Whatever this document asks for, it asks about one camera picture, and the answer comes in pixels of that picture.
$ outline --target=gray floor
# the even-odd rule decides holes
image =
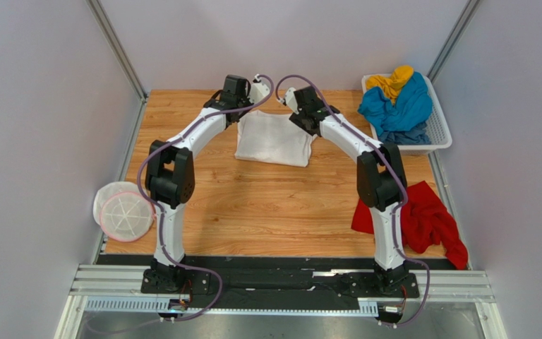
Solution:
[[[408,304],[405,318],[416,311]],[[100,312],[88,313],[92,328],[116,331],[156,319],[154,314]],[[84,326],[78,338],[101,338]],[[378,326],[375,319],[338,316],[230,316],[208,315],[185,323],[154,323],[107,338],[210,338],[210,339],[338,339],[338,338],[484,338],[473,303],[427,304],[409,326],[392,330]]]

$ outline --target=yellow shirt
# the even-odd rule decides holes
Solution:
[[[399,66],[395,69],[394,73],[389,78],[384,76],[372,76],[367,79],[366,87],[367,89],[373,88],[375,86],[380,86],[384,95],[392,101],[394,105],[396,103],[396,98],[403,86],[409,81],[413,76],[413,67],[409,65]]]

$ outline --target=folded shirt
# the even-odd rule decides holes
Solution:
[[[236,159],[306,167],[315,137],[292,121],[290,114],[249,112],[238,123]]]

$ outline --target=red cloth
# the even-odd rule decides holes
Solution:
[[[406,189],[409,202],[402,208],[402,244],[417,253],[423,253],[431,244],[440,241],[446,248],[446,257],[459,270],[467,265],[467,249],[459,239],[457,223],[426,182]],[[359,200],[354,211],[351,228],[373,234],[373,221],[369,208]]]

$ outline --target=clothing pile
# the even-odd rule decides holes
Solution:
[[[442,245],[447,259],[458,269],[467,266],[467,248],[459,238],[457,222],[429,187],[420,182],[406,189],[409,202],[402,207],[402,245],[409,245],[417,253],[423,253],[430,245]],[[369,208],[359,199],[354,211],[351,228],[373,234],[373,220]]]
[[[398,145],[428,145],[426,120],[432,114],[433,103],[428,86],[419,72],[410,66],[400,66],[386,78],[371,76],[367,91],[359,106],[382,142]]]

